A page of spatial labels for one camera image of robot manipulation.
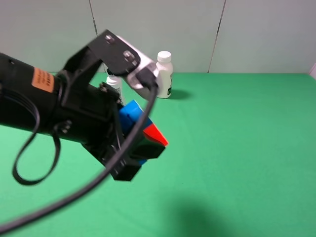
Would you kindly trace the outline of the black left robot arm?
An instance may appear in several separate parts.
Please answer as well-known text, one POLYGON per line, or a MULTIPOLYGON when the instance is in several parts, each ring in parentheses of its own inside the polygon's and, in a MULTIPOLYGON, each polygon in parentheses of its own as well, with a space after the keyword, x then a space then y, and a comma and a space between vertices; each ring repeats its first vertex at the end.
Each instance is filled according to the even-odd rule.
POLYGON ((0 122, 2 125, 50 135, 80 144, 101 164, 127 142, 143 110, 136 101, 124 105, 113 87, 90 84, 101 60, 86 51, 72 57, 56 75, 5 54, 0 56, 0 122))

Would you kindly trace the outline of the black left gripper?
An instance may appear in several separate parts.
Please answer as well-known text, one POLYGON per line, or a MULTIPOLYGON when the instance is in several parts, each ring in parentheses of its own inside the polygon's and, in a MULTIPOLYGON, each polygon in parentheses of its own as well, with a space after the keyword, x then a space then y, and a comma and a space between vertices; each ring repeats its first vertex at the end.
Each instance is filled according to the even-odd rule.
MULTIPOLYGON (((97 87, 89 83, 78 88, 70 87, 64 75, 59 80, 58 104, 54 111, 53 124, 61 123, 62 139, 78 142, 105 168, 110 159, 123 145, 123 134, 119 110, 123 108, 118 91, 101 82, 97 87)), ((133 148, 133 159, 158 158, 165 146, 139 145, 133 148)))

